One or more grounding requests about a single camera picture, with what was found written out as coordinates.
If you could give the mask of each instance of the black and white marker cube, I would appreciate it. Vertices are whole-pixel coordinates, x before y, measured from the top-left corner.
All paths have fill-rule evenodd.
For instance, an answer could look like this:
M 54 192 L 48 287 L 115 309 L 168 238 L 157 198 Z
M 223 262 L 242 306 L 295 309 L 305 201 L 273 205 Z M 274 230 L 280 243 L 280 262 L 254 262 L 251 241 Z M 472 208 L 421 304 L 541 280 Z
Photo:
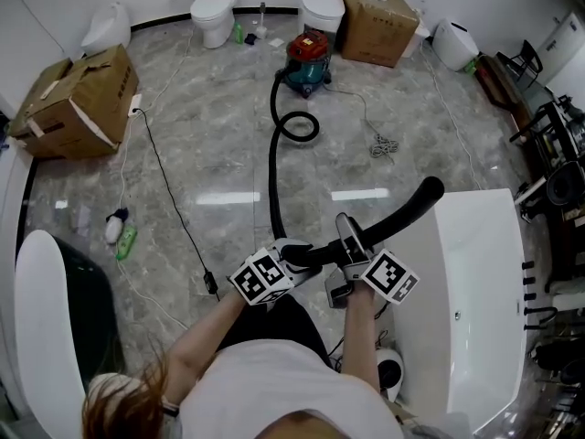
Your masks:
M 419 282 L 419 277 L 395 255 L 383 249 L 362 273 L 362 280 L 390 303 L 400 304 Z
M 249 305 L 276 301 L 294 288 L 291 279 L 265 248 L 261 248 L 230 277 Z

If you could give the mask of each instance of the gray marble tile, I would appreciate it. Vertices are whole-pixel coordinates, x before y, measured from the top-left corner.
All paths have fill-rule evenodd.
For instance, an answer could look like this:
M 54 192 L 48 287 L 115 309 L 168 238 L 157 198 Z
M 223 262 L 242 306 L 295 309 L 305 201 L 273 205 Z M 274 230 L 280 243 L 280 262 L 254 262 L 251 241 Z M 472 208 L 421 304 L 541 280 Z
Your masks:
M 259 20 L 255 15 L 237 19 L 245 34 Z M 265 24 L 267 38 L 252 47 L 231 39 L 221 48 L 205 49 L 200 31 L 184 21 L 137 31 L 128 48 L 176 205 L 221 294 L 229 289 L 225 276 L 273 241 L 267 194 L 274 130 L 269 99 L 274 72 L 286 62 L 286 46 L 274 48 L 268 42 L 279 37 L 288 43 L 297 29 L 293 16 L 267 16 Z M 529 180 L 522 150 L 507 140 L 513 131 L 509 114 L 489 103 L 473 77 L 447 70 L 428 46 L 411 59 L 401 60 L 395 69 L 334 54 L 330 88 L 360 94 L 367 103 L 367 118 L 381 134 L 398 141 L 399 150 L 391 157 L 370 157 L 373 132 L 365 122 L 359 97 L 321 89 L 305 100 L 281 86 L 276 100 L 280 116 L 303 110 L 321 124 L 321 133 L 310 143 L 296 144 L 283 137 L 279 142 L 279 195 L 290 236 L 326 245 L 336 238 L 337 213 L 344 211 L 362 227 L 369 226 L 399 208 L 429 175 L 440 177 L 448 191 L 476 188 L 469 157 L 423 55 L 436 72 L 480 185 L 516 191 Z M 122 262 L 123 269 L 138 291 L 156 298 L 183 323 L 193 324 L 212 310 L 216 299 L 207 294 L 203 267 L 167 194 L 144 118 L 131 123 L 125 139 L 122 204 L 130 210 L 129 222 L 138 229 L 138 236 Z M 310 131 L 307 122 L 298 119 L 287 128 L 297 134 Z M 110 157 L 39 164 L 27 231 L 41 228 L 54 233 L 108 274 L 124 353 L 129 370 L 136 372 L 157 350 L 168 348 L 182 330 L 132 289 L 113 258 L 115 250 L 103 238 L 105 218 L 118 207 L 122 191 L 124 153 L 121 148 Z M 332 192 L 357 190 L 382 192 L 377 198 L 333 200 Z M 233 194 L 240 194 L 236 196 L 240 199 L 234 200 Z M 64 200 L 67 207 L 56 206 Z M 530 225 L 521 221 L 520 228 L 526 258 L 536 262 L 538 302 L 545 304 L 548 299 L 542 286 L 551 268 L 547 225 L 537 217 Z M 327 266 L 313 281 L 293 291 L 328 348 L 342 336 L 344 325 L 344 312 L 328 307 L 324 291 L 324 279 L 331 270 Z M 378 331 L 388 330 L 386 346 L 393 343 L 392 327 L 388 310 L 377 321 Z M 529 335 L 529 344 L 534 337 Z M 517 413 L 520 422 L 534 409 L 540 393 L 534 386 L 538 374 L 526 364 L 518 399 L 480 437 L 520 431 L 509 418 Z

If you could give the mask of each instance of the cardboard box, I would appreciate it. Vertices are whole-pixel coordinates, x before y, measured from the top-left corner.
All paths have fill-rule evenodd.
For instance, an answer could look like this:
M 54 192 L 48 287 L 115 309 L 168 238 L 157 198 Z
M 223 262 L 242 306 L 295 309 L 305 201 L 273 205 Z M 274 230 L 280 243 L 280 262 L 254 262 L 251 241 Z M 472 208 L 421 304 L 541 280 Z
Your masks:
M 49 76 L 42 86 L 47 86 L 47 80 Z M 54 76 L 46 89 L 36 90 L 26 119 L 9 134 L 24 141 L 33 155 L 35 142 L 54 152 L 53 156 L 68 159 L 115 153 L 137 86 L 138 77 L 123 46 L 108 48 L 78 60 L 64 76 Z M 35 138 L 23 138 L 20 131 Z
M 395 67 L 419 18 L 404 0 L 344 0 L 346 14 L 337 35 L 344 59 Z
M 8 126 L 8 135 L 14 137 L 17 140 L 17 143 L 34 157 L 59 157 L 59 154 L 55 153 L 49 145 L 45 142 L 41 142 L 41 140 L 33 134 L 33 131 L 27 125 L 27 117 L 28 110 L 32 107 L 34 101 L 40 97 L 43 91 L 45 91 L 53 81 L 63 78 L 65 73 L 71 68 L 71 65 L 71 60 L 65 59 L 55 65 L 45 68 L 41 74 L 38 75 L 37 80 L 28 92 L 22 106 L 20 106 L 16 117 Z

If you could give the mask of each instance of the white bathtub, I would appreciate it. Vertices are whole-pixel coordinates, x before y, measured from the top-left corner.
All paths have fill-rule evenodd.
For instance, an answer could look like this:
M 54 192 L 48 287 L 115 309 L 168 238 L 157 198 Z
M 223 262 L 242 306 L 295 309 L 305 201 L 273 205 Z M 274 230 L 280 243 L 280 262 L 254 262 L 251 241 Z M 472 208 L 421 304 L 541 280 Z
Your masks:
M 524 252 L 510 191 L 445 194 L 387 242 L 420 282 L 394 305 L 400 391 L 419 416 L 482 428 L 517 396 L 526 351 Z

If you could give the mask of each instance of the vacuum hose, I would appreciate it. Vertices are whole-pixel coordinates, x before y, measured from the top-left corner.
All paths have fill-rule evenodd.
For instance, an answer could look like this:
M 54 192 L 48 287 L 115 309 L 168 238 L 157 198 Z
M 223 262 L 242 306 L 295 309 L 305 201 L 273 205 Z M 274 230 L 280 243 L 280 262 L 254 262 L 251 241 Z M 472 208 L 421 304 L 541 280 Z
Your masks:
M 271 115 L 276 128 L 272 134 L 271 148 L 268 155 L 268 198 L 271 207 L 271 225 L 274 239 L 280 239 L 286 237 L 284 226 L 282 226 L 281 217 L 281 206 L 278 201 L 278 185 L 277 185 L 277 174 L 276 174 L 276 148 L 278 147 L 278 139 L 283 134 L 287 138 L 294 140 L 295 142 L 304 143 L 310 142 L 319 134 L 319 121 L 314 115 L 311 115 L 305 111 L 293 111 L 285 114 L 282 118 L 279 118 L 276 112 L 276 94 L 278 88 L 284 80 L 284 77 L 295 71 L 301 69 L 301 63 L 297 60 L 291 60 L 284 70 L 279 71 L 276 74 L 274 84 L 272 84 L 271 91 Z M 313 130 L 308 135 L 295 135 L 290 131 L 286 130 L 284 125 L 295 117 L 303 117 L 308 119 L 313 124 Z
M 296 142 L 304 143 L 313 140 L 319 134 L 319 121 L 308 112 L 293 111 L 279 118 L 276 112 L 276 94 L 278 88 L 289 73 L 294 73 L 301 69 L 301 63 L 297 60 L 290 60 L 287 67 L 276 74 L 276 79 L 272 85 L 271 91 L 271 115 L 276 125 L 272 134 L 271 147 L 269 153 L 269 173 L 268 173 L 268 195 L 271 208 L 271 225 L 274 239 L 286 237 L 284 226 L 282 225 L 281 208 L 278 201 L 278 187 L 276 179 L 276 148 L 281 134 Z M 308 135 L 295 135 L 286 130 L 284 125 L 295 117 L 303 117 L 313 124 L 313 130 Z M 364 247 L 374 247 L 379 242 L 393 236 L 404 230 L 414 221 L 429 211 L 445 193 L 445 187 L 437 177 L 426 177 L 419 188 L 414 192 L 409 201 L 402 207 L 384 218 L 382 221 L 370 226 L 366 230 L 359 232 L 359 239 Z M 282 249 L 281 257 L 288 263 L 299 267 L 316 267 L 328 263 L 346 264 L 347 254 L 341 241 L 331 241 L 325 247 L 312 249 L 313 246 L 290 245 Z

